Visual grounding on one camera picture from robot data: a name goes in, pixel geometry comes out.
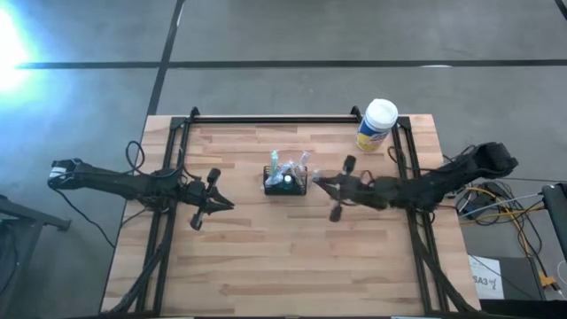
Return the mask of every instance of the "wooden tabletop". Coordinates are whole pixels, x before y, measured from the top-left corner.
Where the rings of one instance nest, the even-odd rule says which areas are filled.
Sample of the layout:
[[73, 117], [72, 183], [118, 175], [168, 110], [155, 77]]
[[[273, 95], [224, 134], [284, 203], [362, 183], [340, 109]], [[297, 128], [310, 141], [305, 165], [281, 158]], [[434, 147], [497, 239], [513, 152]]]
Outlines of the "wooden tabletop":
[[[421, 167], [438, 167], [442, 156], [433, 118], [410, 118]], [[148, 118], [145, 172], [161, 168], [170, 119]], [[217, 186], [236, 207], [205, 217], [202, 230], [195, 231], [189, 220], [197, 208], [179, 205], [162, 315], [420, 315], [405, 211], [344, 207], [341, 222], [333, 223], [329, 196], [314, 184], [304, 197], [267, 197], [261, 188], [272, 150], [279, 151], [281, 162], [297, 161], [308, 151], [309, 170], [325, 175], [336, 174], [352, 154], [354, 174], [367, 169], [374, 176], [399, 176], [385, 154], [392, 137], [378, 151], [363, 152], [354, 142], [356, 130], [355, 124], [192, 125], [186, 167], [201, 176], [219, 168]], [[140, 209], [129, 202], [124, 218]], [[103, 310], [116, 305], [139, 275], [150, 223], [150, 214], [142, 214], [120, 231]], [[454, 211], [439, 209], [433, 228], [443, 270], [479, 308]], [[436, 307], [431, 276], [428, 281]]]

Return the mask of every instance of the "gray floor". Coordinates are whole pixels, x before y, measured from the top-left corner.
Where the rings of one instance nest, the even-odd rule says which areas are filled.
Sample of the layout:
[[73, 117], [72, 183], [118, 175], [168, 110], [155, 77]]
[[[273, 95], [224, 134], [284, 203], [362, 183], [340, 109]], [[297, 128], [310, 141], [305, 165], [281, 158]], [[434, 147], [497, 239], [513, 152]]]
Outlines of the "gray floor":
[[[13, 0], [4, 10], [27, 61], [159, 61], [174, 6]], [[567, 58], [566, 32], [552, 0], [199, 0], [183, 8], [172, 60]], [[0, 89], [0, 193], [73, 219], [67, 233], [44, 231], [14, 317], [97, 312], [113, 252], [45, 182], [57, 159], [124, 169], [124, 146], [140, 138], [156, 72], [18, 71], [10, 79], [19, 82]], [[194, 105], [208, 114], [344, 113], [385, 97], [402, 113], [433, 113], [446, 154], [502, 141], [520, 162], [513, 176], [567, 180], [565, 83], [567, 67], [552, 66], [169, 70], [158, 114]], [[543, 183], [510, 184], [520, 195]], [[96, 191], [69, 197], [116, 237], [123, 200]], [[563, 256], [550, 220], [533, 219], [556, 276]], [[523, 255], [511, 225], [463, 233], [470, 253]]]

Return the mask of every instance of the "black metal frame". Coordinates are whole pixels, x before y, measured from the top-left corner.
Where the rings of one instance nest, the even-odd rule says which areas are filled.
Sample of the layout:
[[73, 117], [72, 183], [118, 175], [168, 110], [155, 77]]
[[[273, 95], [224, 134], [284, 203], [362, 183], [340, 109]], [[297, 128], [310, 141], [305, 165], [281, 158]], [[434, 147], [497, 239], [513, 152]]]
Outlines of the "black metal frame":
[[14, 238], [12, 239], [16, 242], [19, 258], [16, 260], [12, 279], [6, 286], [4, 293], [0, 295], [0, 317], [4, 317], [10, 310], [9, 306], [12, 299], [18, 295], [21, 289], [19, 279], [29, 267], [43, 226], [50, 225], [59, 231], [67, 231], [71, 221], [14, 203], [2, 195], [0, 195], [0, 214], [10, 216], [11, 218], [4, 222], [10, 224], [10, 227], [19, 229], [18, 236], [13, 235]]
[[[185, 158], [186, 150], [189, 143], [189, 133], [191, 124], [242, 124], [242, 123], [352, 123], [358, 124], [361, 122], [361, 112], [358, 107], [354, 106], [349, 115], [346, 116], [325, 116], [325, 115], [312, 115], [312, 116], [200, 116], [197, 108], [193, 108], [189, 117], [173, 117], [170, 122], [169, 135], [167, 137], [167, 147], [163, 160], [163, 168], [171, 167], [171, 160], [174, 152], [174, 143], [176, 138], [176, 132], [182, 128], [183, 134], [181, 137], [181, 150], [177, 158], [177, 166], [183, 164], [183, 159]], [[396, 152], [396, 160], [398, 169], [400, 171], [400, 178], [402, 180], [408, 179], [408, 165], [406, 161], [406, 155], [402, 150], [400, 130], [403, 129], [407, 143], [408, 143], [408, 154], [411, 163], [411, 169], [415, 177], [420, 175], [419, 162], [416, 152], [416, 144], [413, 137], [413, 131], [411, 128], [411, 122], [409, 117], [401, 116], [398, 119], [398, 125], [392, 129], [392, 138], [394, 143], [394, 149]], [[154, 294], [153, 305], [151, 309], [146, 309], [146, 299], [147, 299], [147, 281], [142, 290], [137, 294], [137, 302], [135, 312], [132, 313], [122, 313], [122, 314], [100, 314], [98, 318], [140, 318], [140, 317], [151, 317], [160, 316], [163, 293], [165, 289], [166, 279], [167, 279], [167, 262], [169, 258], [169, 251], [171, 247], [171, 242], [173, 240], [173, 232], [175, 225], [175, 215], [176, 206], [178, 202], [171, 200], [169, 202], [169, 209], [166, 212], [154, 212], [151, 227], [150, 236], [148, 240], [148, 245], [146, 248], [146, 255], [144, 260], [144, 270], [150, 265], [151, 270], [149, 272], [144, 271], [142, 276], [149, 279], [151, 272], [159, 264], [159, 273], [156, 281], [156, 288]], [[163, 214], [167, 214], [167, 223], [165, 231], [163, 234], [162, 244], [165, 246], [158, 252], [154, 252], [157, 244], [157, 237], [159, 232], [159, 224]], [[425, 275], [425, 267], [423, 266], [423, 242], [418, 232], [418, 222], [417, 216], [419, 215], [413, 209], [407, 209], [408, 216], [408, 230], [411, 237], [412, 248], [414, 251], [414, 259], [416, 264], [416, 274], [417, 282], [419, 284], [419, 290], [421, 294], [421, 299], [423, 302], [423, 312], [426, 316], [437, 316], [439, 317], [477, 317], [478, 314], [458, 314], [449, 312], [449, 306], [447, 302], [447, 294], [444, 291], [442, 285], [434, 276], [434, 282], [437, 289], [437, 294], [439, 298], [439, 310], [433, 310], [431, 305], [431, 296], [429, 294], [429, 287], [427, 284], [427, 278]], [[429, 216], [422, 216], [424, 235], [427, 244], [427, 251], [430, 260], [433, 260], [434, 267], [440, 269], [439, 256], [437, 252], [437, 246], [435, 243], [435, 237], [433, 236], [433, 228], [431, 226], [431, 221]], [[161, 253], [159, 256], [159, 261], [156, 262], [154, 258], [156, 254]]]

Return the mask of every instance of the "black basket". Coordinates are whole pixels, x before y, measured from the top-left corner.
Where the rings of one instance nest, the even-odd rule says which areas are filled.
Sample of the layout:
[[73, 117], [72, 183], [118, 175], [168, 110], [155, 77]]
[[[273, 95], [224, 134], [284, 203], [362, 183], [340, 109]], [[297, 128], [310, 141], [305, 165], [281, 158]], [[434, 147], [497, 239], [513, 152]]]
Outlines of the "black basket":
[[264, 167], [264, 194], [265, 195], [292, 195], [292, 196], [305, 196], [307, 194], [307, 167], [305, 171], [301, 172], [298, 178], [301, 178], [303, 185], [300, 185], [291, 173], [284, 173], [283, 178], [291, 176], [291, 183], [281, 181], [276, 185], [267, 186], [266, 180], [269, 177], [270, 167]]

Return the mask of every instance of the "black cable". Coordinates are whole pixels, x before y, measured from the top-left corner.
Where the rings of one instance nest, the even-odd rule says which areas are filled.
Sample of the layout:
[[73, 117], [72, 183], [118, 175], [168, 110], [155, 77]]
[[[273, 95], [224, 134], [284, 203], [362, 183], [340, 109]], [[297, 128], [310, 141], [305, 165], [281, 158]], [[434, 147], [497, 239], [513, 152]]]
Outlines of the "black cable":
[[110, 247], [112, 247], [113, 249], [116, 248], [116, 246], [110, 241], [110, 239], [108, 239], [108, 236], [106, 235], [105, 231], [104, 231], [97, 223], [93, 222], [89, 217], [87, 217], [86, 214], [84, 214], [82, 211], [80, 211], [79, 208], [77, 208], [75, 205], [73, 205], [73, 203], [71, 203], [71, 201], [69, 200], [69, 198], [67, 198], [67, 196], [66, 196], [64, 193], [62, 193], [62, 192], [59, 191], [59, 190], [55, 190], [55, 189], [52, 189], [52, 190], [55, 191], [57, 194], [61, 195], [61, 197], [65, 200], [65, 202], [66, 202], [72, 209], [74, 209], [75, 212], [79, 213], [79, 215], [81, 215], [82, 218], [84, 218], [87, 222], [90, 222], [91, 224], [95, 225], [95, 226], [98, 228], [98, 230], [100, 230], [100, 233], [103, 234], [103, 236], [104, 236], [105, 239], [106, 239], [106, 242], [108, 243], [108, 245], [109, 245]]
[[6, 279], [6, 283], [2, 287], [2, 290], [0, 290], [0, 296], [4, 294], [4, 292], [8, 288], [8, 285], [10, 285], [10, 282], [12, 281], [12, 278], [14, 277], [14, 274], [16, 273], [16, 269], [18, 268], [18, 264], [19, 264], [18, 247], [16, 246], [16, 236], [14, 235], [13, 230], [10, 228], [10, 226], [5, 225], [5, 227], [8, 230], [8, 234], [10, 234], [10, 236], [12, 237], [12, 249], [14, 251], [15, 262], [14, 262], [14, 267], [12, 268], [12, 272], [8, 276], [8, 279]]
[[120, 225], [121, 227], [123, 227], [127, 222], [130, 222], [130, 220], [132, 220], [133, 218], [136, 218], [137, 216], [139, 216], [141, 213], [148, 211], [149, 209], [144, 208], [141, 211], [131, 215], [129, 218], [126, 219], [126, 221], [122, 222], [122, 224]]
[[[128, 142], [128, 145], [126, 146], [126, 161], [128, 162], [128, 164], [130, 165], [131, 169], [130, 169], [130, 173], [131, 172], [137, 172], [139, 175], [145, 175], [145, 176], [150, 176], [151, 178], [168, 178], [171, 177], [173, 175], [175, 175], [176, 173], [178, 173], [180, 170], [184, 170], [185, 172], [187, 172], [187, 170], [185, 170], [185, 166], [183, 164], [183, 162], [179, 165], [179, 167], [176, 167], [173, 171], [171, 171], [171, 173], [165, 174], [165, 175], [150, 175], [147, 173], [144, 173], [140, 170], [140, 168], [142, 167], [142, 165], [138, 165], [136, 166], [134, 164], [134, 162], [132, 161], [132, 159], [130, 158], [130, 154], [129, 154], [129, 148], [131, 145], [135, 145], [138, 148], [138, 151], [140, 151], [140, 154], [142, 155], [142, 160], [141, 163], [145, 162], [145, 153], [144, 153], [144, 149], [142, 148], [142, 145], [140, 145], [137, 141], [130, 141]], [[179, 154], [183, 154], [183, 150], [181, 148], [179, 148]]]

